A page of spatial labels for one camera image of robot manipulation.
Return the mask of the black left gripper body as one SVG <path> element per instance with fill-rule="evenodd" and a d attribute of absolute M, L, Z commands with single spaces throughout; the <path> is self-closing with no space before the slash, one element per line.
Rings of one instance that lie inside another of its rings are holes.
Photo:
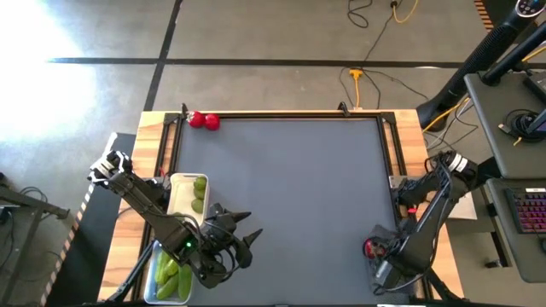
<path fill-rule="evenodd" d="M 229 216 L 233 212 L 219 203 L 208 209 L 209 216 L 200 225 L 200 243 L 195 275 L 200 284 L 214 288 L 231 277 L 236 267 L 232 249 L 236 249 L 234 224 Z"/>

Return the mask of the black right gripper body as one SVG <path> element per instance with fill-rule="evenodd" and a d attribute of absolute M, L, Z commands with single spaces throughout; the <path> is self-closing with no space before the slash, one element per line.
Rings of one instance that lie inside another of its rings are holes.
<path fill-rule="evenodd" d="M 389 263 L 393 267 L 403 267 L 403 246 L 408 235 L 405 233 L 378 232 L 375 236 L 380 238 L 382 247 L 374 247 L 374 252 L 384 252 L 381 264 Z"/>

